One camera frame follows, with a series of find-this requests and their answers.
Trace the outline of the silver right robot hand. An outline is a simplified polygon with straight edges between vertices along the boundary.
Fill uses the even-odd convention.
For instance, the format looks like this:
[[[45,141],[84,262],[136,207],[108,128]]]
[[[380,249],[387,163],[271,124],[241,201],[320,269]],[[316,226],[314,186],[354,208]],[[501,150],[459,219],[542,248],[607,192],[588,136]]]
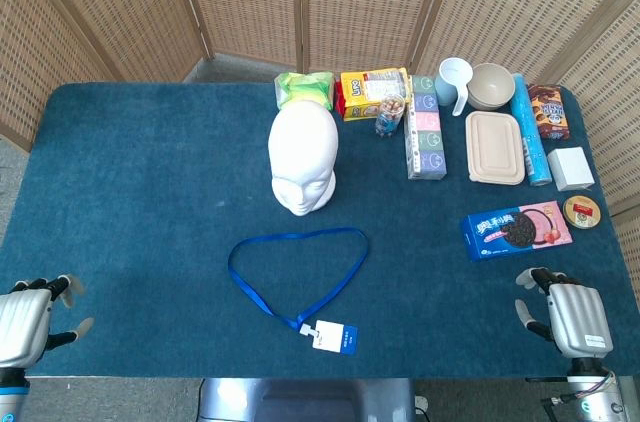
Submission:
[[[538,288],[546,297],[548,325],[535,319],[521,299],[515,301],[516,312],[527,330],[554,343],[564,357],[602,359],[613,350],[604,305],[597,289],[545,267],[522,271],[516,277],[516,284],[527,290]]]

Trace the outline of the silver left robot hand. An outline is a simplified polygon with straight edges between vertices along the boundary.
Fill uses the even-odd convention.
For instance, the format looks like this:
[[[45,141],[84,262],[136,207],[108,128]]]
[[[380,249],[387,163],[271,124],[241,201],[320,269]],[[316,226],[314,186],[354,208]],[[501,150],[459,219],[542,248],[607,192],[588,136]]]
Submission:
[[[48,281],[19,280],[1,296],[1,368],[29,369],[47,351],[83,338],[95,323],[84,319],[76,328],[52,334],[50,322],[55,302],[73,306],[73,294],[83,295],[85,288],[78,278],[63,274]]]

